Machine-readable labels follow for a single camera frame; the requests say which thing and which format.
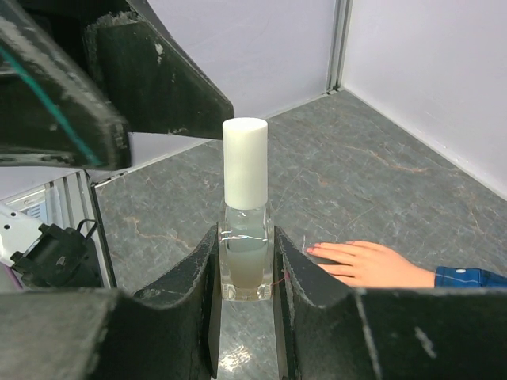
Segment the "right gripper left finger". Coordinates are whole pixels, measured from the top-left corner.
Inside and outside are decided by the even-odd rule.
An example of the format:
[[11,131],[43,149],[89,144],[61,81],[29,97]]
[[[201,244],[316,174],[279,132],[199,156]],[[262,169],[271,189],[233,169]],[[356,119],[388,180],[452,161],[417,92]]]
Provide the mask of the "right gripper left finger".
[[1,297],[4,379],[212,379],[221,298],[216,228],[135,294],[32,291]]

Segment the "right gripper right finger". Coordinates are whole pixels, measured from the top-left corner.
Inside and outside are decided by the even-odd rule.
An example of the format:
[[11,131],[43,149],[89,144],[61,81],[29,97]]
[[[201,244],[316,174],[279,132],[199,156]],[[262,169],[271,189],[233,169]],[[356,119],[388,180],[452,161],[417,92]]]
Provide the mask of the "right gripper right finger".
[[503,379],[501,288],[363,289],[276,228],[273,312],[282,379]]

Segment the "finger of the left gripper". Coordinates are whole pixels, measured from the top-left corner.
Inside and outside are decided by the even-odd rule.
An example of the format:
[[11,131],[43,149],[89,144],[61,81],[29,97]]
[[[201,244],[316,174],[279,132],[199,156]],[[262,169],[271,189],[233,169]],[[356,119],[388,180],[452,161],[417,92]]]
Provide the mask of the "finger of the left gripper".
[[86,28],[124,1],[1,3],[1,164],[124,169],[128,122],[91,77]]
[[171,36],[146,1],[87,1],[92,79],[132,132],[221,139],[227,96]]

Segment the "white nail polish cap brush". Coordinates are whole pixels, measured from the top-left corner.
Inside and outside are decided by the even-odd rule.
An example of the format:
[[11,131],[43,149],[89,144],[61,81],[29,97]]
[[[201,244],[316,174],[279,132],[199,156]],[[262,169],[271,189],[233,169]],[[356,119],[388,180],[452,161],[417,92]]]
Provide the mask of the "white nail polish cap brush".
[[253,210],[268,200],[268,123],[241,117],[223,122],[223,179],[227,206]]

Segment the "clear nail polish bottle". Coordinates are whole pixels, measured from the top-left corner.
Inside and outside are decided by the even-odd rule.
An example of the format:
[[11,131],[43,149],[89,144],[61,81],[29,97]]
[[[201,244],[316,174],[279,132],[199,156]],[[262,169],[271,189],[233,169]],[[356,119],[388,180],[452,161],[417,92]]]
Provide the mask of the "clear nail polish bottle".
[[223,203],[218,242],[222,298],[232,302],[270,300],[274,258],[270,204],[239,210]]

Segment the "mannequin hand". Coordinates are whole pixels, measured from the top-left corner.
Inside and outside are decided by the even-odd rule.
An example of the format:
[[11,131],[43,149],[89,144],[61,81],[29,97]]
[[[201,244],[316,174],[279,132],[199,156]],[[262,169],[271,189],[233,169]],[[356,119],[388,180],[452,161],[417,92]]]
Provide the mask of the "mannequin hand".
[[317,243],[307,252],[328,260],[320,268],[351,287],[433,288],[435,273],[410,263],[401,254],[370,241]]

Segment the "blue plaid shirt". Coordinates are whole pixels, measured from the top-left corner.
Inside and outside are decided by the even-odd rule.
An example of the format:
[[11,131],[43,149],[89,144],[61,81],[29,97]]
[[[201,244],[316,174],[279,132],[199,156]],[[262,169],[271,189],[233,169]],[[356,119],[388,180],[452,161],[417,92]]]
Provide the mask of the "blue plaid shirt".
[[440,266],[435,271],[434,287],[507,287],[507,278],[481,268]]

